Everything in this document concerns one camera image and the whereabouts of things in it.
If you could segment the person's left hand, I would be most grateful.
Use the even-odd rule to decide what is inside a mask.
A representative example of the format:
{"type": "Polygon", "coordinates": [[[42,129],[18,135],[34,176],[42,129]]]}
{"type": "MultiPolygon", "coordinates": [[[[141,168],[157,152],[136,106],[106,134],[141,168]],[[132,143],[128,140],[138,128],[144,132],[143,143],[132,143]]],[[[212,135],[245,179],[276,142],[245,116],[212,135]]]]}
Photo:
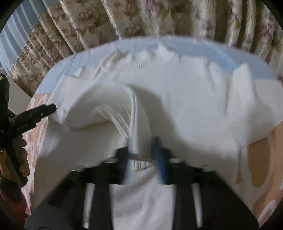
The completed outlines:
{"type": "Polygon", "coordinates": [[[22,135],[13,140],[13,147],[20,163],[19,170],[24,177],[28,177],[30,175],[30,168],[27,159],[28,153],[25,149],[26,145],[27,142],[23,139],[22,135]]]}

